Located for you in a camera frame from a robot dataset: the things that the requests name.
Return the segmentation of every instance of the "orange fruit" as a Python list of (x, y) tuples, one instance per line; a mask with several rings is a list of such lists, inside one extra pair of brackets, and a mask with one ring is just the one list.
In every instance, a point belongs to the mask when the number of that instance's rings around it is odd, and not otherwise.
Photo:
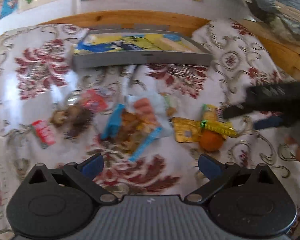
[(215, 152), (221, 148), (223, 141), (224, 139), (221, 134), (204, 129), (199, 144), (204, 150)]

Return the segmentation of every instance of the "tablecloth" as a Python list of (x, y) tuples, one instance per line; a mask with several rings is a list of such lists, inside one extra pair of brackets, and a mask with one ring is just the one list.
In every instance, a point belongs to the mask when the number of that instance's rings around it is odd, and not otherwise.
[[(128, 161), (116, 145), (102, 142), (103, 131), (122, 91), (138, 95), (144, 90), (173, 93), (174, 116), (200, 120), (202, 104), (230, 105), (244, 99), (245, 87), (284, 80), (268, 52), (247, 29), (231, 20), (210, 22), (193, 33), (193, 39), (214, 55), (210, 66), (139, 65), (109, 66), (74, 72), (71, 45), (88, 30), (55, 24), (22, 28), (0, 37), (0, 239), (13, 236), (5, 216), (7, 203), (35, 163), (48, 168), (78, 162), (101, 153), (104, 170), (95, 179), (117, 196), (124, 194), (189, 194), (207, 182), (198, 170), (204, 152), (198, 143), (177, 143), (174, 136), (151, 143), (136, 162)], [(56, 143), (42, 149), (30, 129), (37, 120), (49, 120), (64, 107), (74, 90), (103, 86), (114, 91), (108, 109), (97, 114), (76, 140), (66, 140), (51, 126)], [(240, 131), (222, 148), (209, 153), (225, 163), (243, 167), (268, 164), (296, 204), (300, 221), (300, 163), (284, 144), (289, 130), (253, 130), (252, 122), (276, 113), (262, 112), (233, 120)]]

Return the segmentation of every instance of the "red plastic packet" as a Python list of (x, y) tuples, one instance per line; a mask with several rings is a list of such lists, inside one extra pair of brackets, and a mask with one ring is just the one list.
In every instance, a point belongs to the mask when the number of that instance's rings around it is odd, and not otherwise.
[(81, 95), (81, 105), (94, 114), (107, 109), (108, 104), (104, 97), (99, 95), (94, 89), (89, 89)]
[(38, 138), (42, 149), (45, 149), (56, 143), (55, 136), (47, 121), (35, 121), (31, 124), (31, 127), (34, 135)]

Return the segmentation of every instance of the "gray tray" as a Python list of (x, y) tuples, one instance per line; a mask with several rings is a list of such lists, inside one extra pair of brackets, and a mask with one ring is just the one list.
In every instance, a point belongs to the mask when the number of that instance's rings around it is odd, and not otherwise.
[(157, 33), (179, 35), (183, 42), (196, 52), (178, 52), (165, 50), (133, 50), (116, 52), (91, 52), (88, 54), (74, 54), (74, 70), (82, 68), (93, 68), (111, 65), (130, 64), (186, 64), (209, 66), (212, 61), (212, 54), (199, 43), (185, 37), (180, 33), (145, 30), (145, 29), (107, 29), (90, 31), (89, 34), (98, 33)]

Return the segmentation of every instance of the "white wall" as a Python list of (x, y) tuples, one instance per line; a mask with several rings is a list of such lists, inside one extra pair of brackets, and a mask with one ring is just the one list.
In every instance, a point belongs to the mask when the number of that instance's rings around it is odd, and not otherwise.
[(211, 20), (250, 18), (249, 11), (241, 0), (58, 0), (22, 13), (14, 11), (0, 20), (0, 35), (8, 30), (72, 14), (127, 9), (174, 12)]

